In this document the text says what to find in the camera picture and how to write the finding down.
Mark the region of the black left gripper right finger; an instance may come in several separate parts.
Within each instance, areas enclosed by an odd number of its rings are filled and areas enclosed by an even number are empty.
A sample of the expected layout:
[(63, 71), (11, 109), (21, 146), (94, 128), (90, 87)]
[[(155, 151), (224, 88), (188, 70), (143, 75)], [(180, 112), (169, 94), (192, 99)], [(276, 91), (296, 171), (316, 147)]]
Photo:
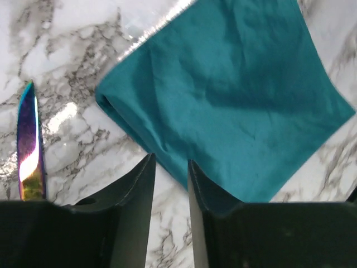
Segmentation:
[(245, 203), (188, 162), (196, 267), (355, 267), (356, 193), (344, 202)]

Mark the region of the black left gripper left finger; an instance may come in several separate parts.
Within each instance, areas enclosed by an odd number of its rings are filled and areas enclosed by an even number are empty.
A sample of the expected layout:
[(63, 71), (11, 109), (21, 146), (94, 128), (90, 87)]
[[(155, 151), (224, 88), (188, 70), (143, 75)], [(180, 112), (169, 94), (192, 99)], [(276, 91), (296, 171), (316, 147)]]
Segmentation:
[(144, 267), (156, 158), (74, 205), (1, 202), (2, 267)]

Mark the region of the teal cloth napkin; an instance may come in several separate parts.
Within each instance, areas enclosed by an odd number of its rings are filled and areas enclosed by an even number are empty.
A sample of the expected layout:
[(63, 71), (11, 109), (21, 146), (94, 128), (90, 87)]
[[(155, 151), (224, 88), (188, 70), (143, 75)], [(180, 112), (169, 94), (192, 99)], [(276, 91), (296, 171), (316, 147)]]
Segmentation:
[(99, 83), (101, 109), (181, 184), (187, 162), (267, 202), (354, 114), (296, 1), (197, 1)]

